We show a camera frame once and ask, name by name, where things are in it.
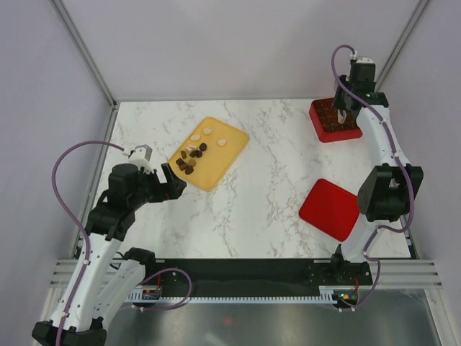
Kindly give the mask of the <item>white round chocolate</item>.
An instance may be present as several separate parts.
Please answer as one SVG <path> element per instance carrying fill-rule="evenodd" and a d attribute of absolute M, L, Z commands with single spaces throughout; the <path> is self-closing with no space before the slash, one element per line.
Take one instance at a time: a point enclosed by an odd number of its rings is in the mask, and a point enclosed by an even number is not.
<path fill-rule="evenodd" d="M 210 129 L 210 128 L 204 128 L 204 129 L 202 130 L 202 132 L 203 132 L 204 135 L 208 136 L 208 135 L 210 135 L 210 134 L 212 133 L 212 129 Z"/>

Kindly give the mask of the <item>white teardrop chocolate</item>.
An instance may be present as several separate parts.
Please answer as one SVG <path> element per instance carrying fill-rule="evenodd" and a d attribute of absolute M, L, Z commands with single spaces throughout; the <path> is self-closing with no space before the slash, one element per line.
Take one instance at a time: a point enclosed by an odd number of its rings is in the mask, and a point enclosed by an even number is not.
<path fill-rule="evenodd" d="M 217 141 L 219 147 L 224 147 L 226 144 L 227 144 L 227 140 L 226 139 L 220 139 Z"/>

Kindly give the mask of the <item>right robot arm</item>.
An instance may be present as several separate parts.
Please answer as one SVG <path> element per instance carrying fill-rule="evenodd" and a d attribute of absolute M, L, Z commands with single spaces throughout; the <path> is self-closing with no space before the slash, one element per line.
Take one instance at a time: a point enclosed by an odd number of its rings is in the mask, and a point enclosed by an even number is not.
<path fill-rule="evenodd" d="M 351 113 L 363 133 L 372 162 L 357 194 L 359 220 L 337 248 L 343 259 L 329 266 L 332 281 L 343 285 L 355 276 L 352 263 L 376 260 L 371 256 L 371 248 L 382 232 L 403 234 L 410 228 L 424 173 L 401 150 L 385 95 L 353 93 L 355 86 L 370 86 L 368 81 L 350 83 L 345 75 L 335 76 L 335 80 L 334 107 L 340 115 Z"/>

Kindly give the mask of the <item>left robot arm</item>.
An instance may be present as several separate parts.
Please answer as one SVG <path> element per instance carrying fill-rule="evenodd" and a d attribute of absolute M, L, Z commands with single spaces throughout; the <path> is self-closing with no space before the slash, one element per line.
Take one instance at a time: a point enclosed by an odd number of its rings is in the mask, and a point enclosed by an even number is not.
<path fill-rule="evenodd" d="M 39 321 L 32 338 L 40 345 L 103 345 L 107 330 L 129 293 L 139 284 L 152 283 L 158 274 L 155 254 L 132 248 L 107 285 L 107 269 L 118 252 L 135 213 L 149 203 L 181 197 L 187 186 L 171 170 L 161 166 L 166 177 L 132 163 L 112 168 L 108 188 L 89 213 L 85 245 L 61 302 L 47 321 Z"/>

